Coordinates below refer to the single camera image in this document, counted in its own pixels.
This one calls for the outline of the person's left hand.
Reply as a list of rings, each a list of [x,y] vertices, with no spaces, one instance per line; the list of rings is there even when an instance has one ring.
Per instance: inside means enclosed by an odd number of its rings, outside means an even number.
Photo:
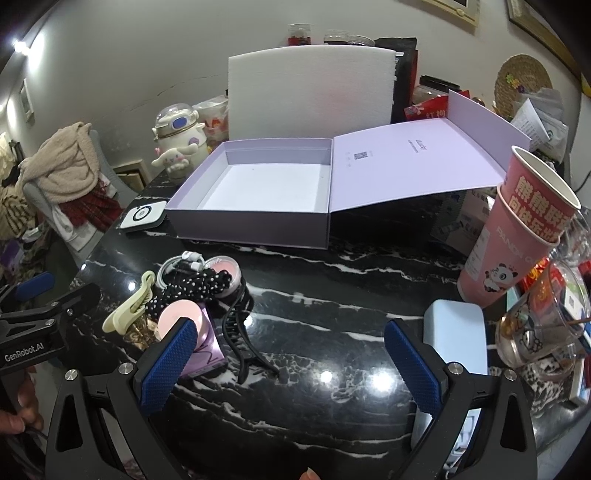
[[[8,388],[8,403],[1,407],[0,430],[2,435],[18,435],[27,427],[41,431],[44,420],[40,413],[35,391],[34,366],[14,372],[1,380]]]

